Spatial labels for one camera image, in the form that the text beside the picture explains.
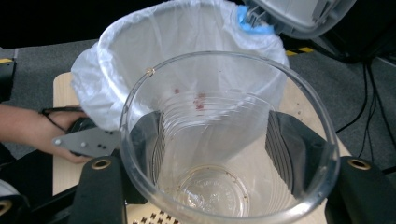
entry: metal grommet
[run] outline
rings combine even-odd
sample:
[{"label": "metal grommet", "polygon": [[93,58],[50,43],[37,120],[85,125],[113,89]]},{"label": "metal grommet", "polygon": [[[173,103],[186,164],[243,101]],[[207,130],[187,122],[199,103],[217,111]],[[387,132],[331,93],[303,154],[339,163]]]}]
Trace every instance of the metal grommet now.
[{"label": "metal grommet", "polygon": [[5,214],[12,207],[12,201],[2,200],[0,201],[0,216]]},{"label": "metal grommet", "polygon": [[152,75],[154,75],[154,73],[155,73],[155,69],[154,68],[146,69],[146,76],[151,77]]},{"label": "metal grommet", "polygon": [[92,169],[93,170],[102,170],[102,169],[107,168],[107,166],[109,166],[110,164],[111,164],[110,160],[99,160],[92,164]]},{"label": "metal grommet", "polygon": [[360,170],[364,170],[364,171],[371,169],[371,165],[365,161],[350,159],[347,161],[347,163],[349,163],[349,165],[351,165],[352,167],[354,167],[356,169],[360,169]]}]

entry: blue object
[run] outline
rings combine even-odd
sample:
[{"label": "blue object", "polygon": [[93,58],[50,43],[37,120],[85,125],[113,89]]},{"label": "blue object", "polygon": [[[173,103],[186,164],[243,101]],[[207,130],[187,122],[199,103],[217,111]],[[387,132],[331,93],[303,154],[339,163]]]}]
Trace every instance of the blue object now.
[{"label": "blue object", "polygon": [[238,6],[237,9],[237,22],[241,29],[249,34],[256,34],[256,35],[272,35],[275,33],[274,26],[272,25],[261,25],[252,27],[249,23],[245,21],[245,17],[248,14],[248,7],[247,6]]}]

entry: black cable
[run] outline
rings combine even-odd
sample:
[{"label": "black cable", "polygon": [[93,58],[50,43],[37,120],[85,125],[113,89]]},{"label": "black cable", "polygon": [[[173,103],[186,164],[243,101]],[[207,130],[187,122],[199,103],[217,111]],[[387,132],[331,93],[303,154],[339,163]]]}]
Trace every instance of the black cable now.
[{"label": "black cable", "polygon": [[66,129],[64,129],[61,125],[59,125],[58,123],[56,123],[52,118],[50,118],[50,113],[52,112],[59,112],[59,111],[65,111],[65,112],[83,112],[83,110],[81,109],[81,107],[73,107],[73,106],[67,106],[67,107],[54,107],[54,108],[45,108],[42,109],[40,112],[38,112],[39,114],[42,114],[44,117],[47,118],[47,120],[49,120],[49,122],[51,122],[53,125],[55,125],[57,128],[59,128],[60,130],[62,130],[63,132],[67,132]]},{"label": "black cable", "polygon": [[366,127],[364,128],[363,144],[361,146],[361,152],[359,153],[359,156],[358,156],[358,157],[361,156],[361,153],[364,150],[366,137],[368,137],[372,162],[374,162],[374,152],[373,152],[373,144],[372,144],[372,140],[371,140],[371,136],[370,136],[370,123],[371,123],[371,120],[372,120],[373,115],[375,113],[375,110],[376,110],[376,96],[373,94],[372,102],[370,103],[369,117],[368,117],[367,122],[366,122]]},{"label": "black cable", "polygon": [[364,78],[364,101],[361,106],[361,111],[359,112],[358,116],[354,118],[352,121],[350,121],[348,124],[344,125],[342,128],[338,129],[336,133],[340,133],[343,131],[345,128],[349,127],[353,123],[355,123],[363,114],[366,106],[367,106],[367,99],[368,99],[368,88],[367,88],[367,74],[366,74],[366,63],[363,63],[363,78]]},{"label": "black cable", "polygon": [[327,57],[329,57],[331,59],[334,59],[334,60],[336,60],[338,62],[341,62],[341,63],[358,63],[359,62],[358,59],[345,57],[343,55],[335,55],[335,54],[329,52],[328,50],[326,50],[325,48],[323,48],[321,45],[317,44],[313,40],[310,41],[310,47],[312,49],[314,49],[315,51],[323,54],[324,56],[327,56]]},{"label": "black cable", "polygon": [[380,108],[380,111],[381,111],[382,119],[385,122],[385,126],[387,127],[387,131],[389,133],[390,140],[392,141],[393,147],[396,150],[396,141],[395,141],[395,138],[394,138],[394,136],[392,134],[392,131],[391,131],[390,127],[389,127],[388,119],[387,119],[387,116],[385,115],[384,106],[382,104],[382,100],[381,100],[381,97],[379,95],[378,89],[376,88],[376,85],[375,85],[373,71],[372,71],[372,68],[371,68],[371,62],[368,63],[367,70],[369,72],[369,76],[370,76],[370,79],[371,79],[371,82],[372,82],[373,91],[375,93],[375,96],[376,96],[378,104],[379,104],[379,108]]}]

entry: plastic liner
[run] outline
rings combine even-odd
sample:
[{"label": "plastic liner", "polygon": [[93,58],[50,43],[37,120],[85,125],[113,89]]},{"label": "plastic liner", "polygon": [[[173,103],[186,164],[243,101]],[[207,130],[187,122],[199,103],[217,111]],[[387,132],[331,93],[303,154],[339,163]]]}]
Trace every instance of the plastic liner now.
[{"label": "plastic liner", "polygon": [[[100,128],[117,130],[126,98],[147,69],[195,51],[249,53],[289,66],[279,36],[247,32],[237,11],[238,6],[228,1],[177,0],[115,21],[72,66],[72,87],[81,107]],[[271,92],[269,103],[277,107],[285,82],[277,77],[258,91]]]}]

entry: finger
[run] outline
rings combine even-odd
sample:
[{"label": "finger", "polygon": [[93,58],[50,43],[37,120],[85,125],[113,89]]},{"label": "finger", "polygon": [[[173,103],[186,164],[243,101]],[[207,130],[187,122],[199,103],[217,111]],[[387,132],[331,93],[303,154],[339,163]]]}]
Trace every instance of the finger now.
[{"label": "finger", "polygon": [[69,161],[71,161],[71,162],[73,162],[73,163],[75,163],[75,164],[83,163],[85,161],[89,161],[89,160],[92,159],[91,157],[76,156],[75,154],[71,153],[67,149],[59,150],[59,154],[58,155],[63,157],[63,158],[65,158],[65,159],[67,159],[67,160],[69,160]]}]

